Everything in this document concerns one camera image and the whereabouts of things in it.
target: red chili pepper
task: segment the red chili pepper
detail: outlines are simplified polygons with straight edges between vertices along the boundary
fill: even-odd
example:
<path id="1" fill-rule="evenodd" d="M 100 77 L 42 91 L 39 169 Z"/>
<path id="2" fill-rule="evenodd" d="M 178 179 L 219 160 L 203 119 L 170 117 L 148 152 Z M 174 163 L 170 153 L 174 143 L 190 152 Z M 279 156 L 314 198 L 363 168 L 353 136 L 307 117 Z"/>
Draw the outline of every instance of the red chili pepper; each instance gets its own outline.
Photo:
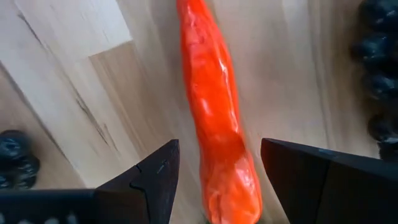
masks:
<path id="1" fill-rule="evenodd" d="M 262 211 L 261 189 L 239 124 L 231 57 L 203 0 L 177 0 L 177 7 L 208 219 L 214 224 L 256 223 Z"/>

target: wood plank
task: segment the wood plank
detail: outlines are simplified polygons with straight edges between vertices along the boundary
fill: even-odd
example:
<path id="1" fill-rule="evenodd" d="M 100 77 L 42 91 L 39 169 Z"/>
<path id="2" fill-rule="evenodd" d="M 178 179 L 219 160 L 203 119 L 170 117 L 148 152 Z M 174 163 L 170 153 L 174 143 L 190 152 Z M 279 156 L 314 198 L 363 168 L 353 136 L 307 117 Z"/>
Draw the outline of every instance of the wood plank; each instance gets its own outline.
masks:
<path id="1" fill-rule="evenodd" d="M 87 187 L 96 187 L 134 165 L 120 154 L 85 105 L 55 56 L 42 45 L 12 1 L 1 1 L 0 61 L 52 133 Z"/>
<path id="2" fill-rule="evenodd" d="M 32 138 L 32 153 L 40 158 L 41 162 L 35 189 L 84 187 L 68 159 L 16 88 L 0 63 L 0 131 L 17 129 Z"/>
<path id="3" fill-rule="evenodd" d="M 56 53 L 80 59 L 131 40 L 114 0 L 16 0 L 41 41 Z"/>

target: wooden surface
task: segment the wooden surface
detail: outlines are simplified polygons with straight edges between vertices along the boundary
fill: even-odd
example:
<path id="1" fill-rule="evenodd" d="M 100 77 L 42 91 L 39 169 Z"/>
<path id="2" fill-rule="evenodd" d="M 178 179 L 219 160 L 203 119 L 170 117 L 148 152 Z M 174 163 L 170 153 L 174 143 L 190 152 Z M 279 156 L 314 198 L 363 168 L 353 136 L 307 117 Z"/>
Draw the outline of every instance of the wooden surface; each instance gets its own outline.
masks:
<path id="1" fill-rule="evenodd" d="M 207 3 L 232 54 L 263 219 L 285 223 L 261 138 L 378 157 L 348 55 L 359 0 Z M 37 188 L 99 186 L 178 138 L 171 222 L 204 223 L 175 0 L 2 0 L 0 63 L 0 131 L 34 138 Z"/>

